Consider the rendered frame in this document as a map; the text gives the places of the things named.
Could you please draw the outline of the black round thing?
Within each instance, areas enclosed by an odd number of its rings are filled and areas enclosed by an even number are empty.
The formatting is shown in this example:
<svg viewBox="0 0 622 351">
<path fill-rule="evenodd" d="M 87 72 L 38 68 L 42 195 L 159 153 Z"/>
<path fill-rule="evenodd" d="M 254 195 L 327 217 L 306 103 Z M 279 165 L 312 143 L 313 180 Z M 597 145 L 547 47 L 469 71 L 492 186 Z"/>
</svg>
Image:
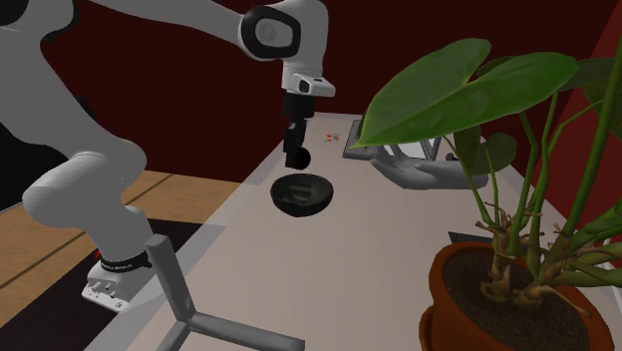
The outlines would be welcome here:
<svg viewBox="0 0 622 351">
<path fill-rule="evenodd" d="M 297 148 L 289 157 L 290 167 L 296 170 L 305 170 L 311 162 L 310 153 L 303 147 Z"/>
</svg>

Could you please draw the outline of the grey framed tablet stand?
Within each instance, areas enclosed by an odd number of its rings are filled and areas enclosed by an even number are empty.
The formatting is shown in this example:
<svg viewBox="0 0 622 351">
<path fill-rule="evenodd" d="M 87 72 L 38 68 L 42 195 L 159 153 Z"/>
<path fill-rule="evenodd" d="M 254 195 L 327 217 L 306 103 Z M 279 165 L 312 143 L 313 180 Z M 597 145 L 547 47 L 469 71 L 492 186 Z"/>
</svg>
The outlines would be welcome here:
<svg viewBox="0 0 622 351">
<path fill-rule="evenodd" d="M 344 159 L 368 161 L 371 158 L 370 148 L 353 148 L 353 145 L 358 141 L 357 132 L 360 123 L 361 120 L 355 120 L 351 126 L 351 131 L 342 154 Z M 437 137 L 420 142 L 402 144 L 399 145 L 399 148 L 409 158 L 435 161 L 438 156 L 441 140 L 441 137 Z"/>
</svg>

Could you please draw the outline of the black bowl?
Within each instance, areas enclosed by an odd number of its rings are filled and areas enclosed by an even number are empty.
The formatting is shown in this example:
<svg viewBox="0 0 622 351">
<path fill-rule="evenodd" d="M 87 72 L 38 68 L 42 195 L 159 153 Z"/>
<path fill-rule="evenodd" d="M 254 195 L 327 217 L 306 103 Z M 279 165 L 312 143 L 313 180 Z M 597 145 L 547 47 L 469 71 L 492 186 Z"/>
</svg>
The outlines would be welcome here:
<svg viewBox="0 0 622 351">
<path fill-rule="evenodd" d="M 333 198 L 334 188 L 319 175 L 291 174 L 277 179 L 270 195 L 274 205 L 284 213 L 305 217 L 325 209 Z"/>
</svg>

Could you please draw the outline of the grey hand-shaped figure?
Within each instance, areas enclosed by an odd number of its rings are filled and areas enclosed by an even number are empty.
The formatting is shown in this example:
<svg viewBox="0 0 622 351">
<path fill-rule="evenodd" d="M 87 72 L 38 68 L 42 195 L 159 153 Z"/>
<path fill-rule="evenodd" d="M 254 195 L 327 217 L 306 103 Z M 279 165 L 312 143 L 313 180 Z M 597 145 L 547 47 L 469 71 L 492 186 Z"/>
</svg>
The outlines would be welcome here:
<svg viewBox="0 0 622 351">
<path fill-rule="evenodd" d="M 407 157 L 397 145 L 393 158 L 383 146 L 367 148 L 371 165 L 386 179 L 406 189 L 476 189 L 486 186 L 487 175 L 468 178 L 459 161 L 427 161 Z"/>
</svg>

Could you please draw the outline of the green plant in brown pot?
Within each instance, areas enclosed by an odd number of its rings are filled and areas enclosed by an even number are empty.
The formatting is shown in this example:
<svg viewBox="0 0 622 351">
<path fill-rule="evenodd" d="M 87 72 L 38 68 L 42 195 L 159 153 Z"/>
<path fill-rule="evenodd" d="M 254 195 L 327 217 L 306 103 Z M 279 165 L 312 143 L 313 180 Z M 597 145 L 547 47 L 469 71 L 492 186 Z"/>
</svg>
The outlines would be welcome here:
<svg viewBox="0 0 622 351">
<path fill-rule="evenodd" d="M 429 272 L 432 305 L 420 321 L 423 351 L 615 351 L 611 332 L 584 296 L 586 287 L 622 288 L 622 197 L 590 223 L 581 216 L 610 136 L 622 140 L 622 38 L 611 58 L 577 60 L 555 52 L 499 59 L 479 38 L 462 39 L 417 60 L 373 98 L 357 146 L 385 158 L 398 145 L 445 139 L 453 158 L 441 163 L 450 186 L 494 177 L 515 157 L 513 137 L 484 138 L 483 124 L 533 106 L 555 106 L 581 89 L 598 116 L 587 166 L 566 221 L 541 242 L 549 162 L 561 129 L 530 135 L 528 165 L 515 213 L 477 202 L 477 226 L 490 242 L 442 248 Z"/>
</svg>

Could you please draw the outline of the grey three-armed stand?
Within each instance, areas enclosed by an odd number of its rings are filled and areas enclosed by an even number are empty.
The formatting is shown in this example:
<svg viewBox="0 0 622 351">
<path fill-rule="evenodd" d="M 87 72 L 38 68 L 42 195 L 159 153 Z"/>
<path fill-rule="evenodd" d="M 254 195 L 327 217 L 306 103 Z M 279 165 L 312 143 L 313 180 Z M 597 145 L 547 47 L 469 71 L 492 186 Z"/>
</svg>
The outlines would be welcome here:
<svg viewBox="0 0 622 351">
<path fill-rule="evenodd" d="M 302 339 L 198 312 L 169 238 L 155 234 L 145 243 L 145 247 L 175 317 L 173 326 L 156 351 L 179 351 L 190 333 L 257 351 L 305 350 L 305 341 Z"/>
</svg>

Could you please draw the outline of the dark robot stand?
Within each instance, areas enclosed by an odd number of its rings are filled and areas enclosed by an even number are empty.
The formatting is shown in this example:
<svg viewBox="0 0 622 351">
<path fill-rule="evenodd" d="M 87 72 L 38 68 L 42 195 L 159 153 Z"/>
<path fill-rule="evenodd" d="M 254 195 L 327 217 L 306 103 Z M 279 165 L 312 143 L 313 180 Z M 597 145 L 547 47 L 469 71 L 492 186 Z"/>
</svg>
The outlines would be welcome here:
<svg viewBox="0 0 622 351">
<path fill-rule="evenodd" d="M 85 351 L 117 313 L 81 295 L 99 262 L 82 233 L 0 283 L 0 351 Z"/>
</svg>

